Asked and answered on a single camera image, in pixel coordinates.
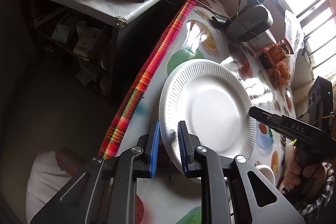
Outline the person right hand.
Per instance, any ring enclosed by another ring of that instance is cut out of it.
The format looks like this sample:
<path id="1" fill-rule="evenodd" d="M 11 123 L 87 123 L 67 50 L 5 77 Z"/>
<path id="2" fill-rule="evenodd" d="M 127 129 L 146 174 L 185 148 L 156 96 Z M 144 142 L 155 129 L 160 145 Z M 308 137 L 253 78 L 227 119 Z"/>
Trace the person right hand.
<path id="1" fill-rule="evenodd" d="M 304 170 L 302 170 L 296 161 L 297 154 L 297 148 L 292 145 L 288 145 L 285 152 L 285 174 L 278 189 L 280 192 L 282 192 L 283 189 L 290 191 L 301 184 L 301 179 L 303 177 L 313 177 L 313 185 L 307 196 L 316 196 L 323 189 L 327 177 L 327 169 L 322 165 L 315 164 L 307 166 Z"/>

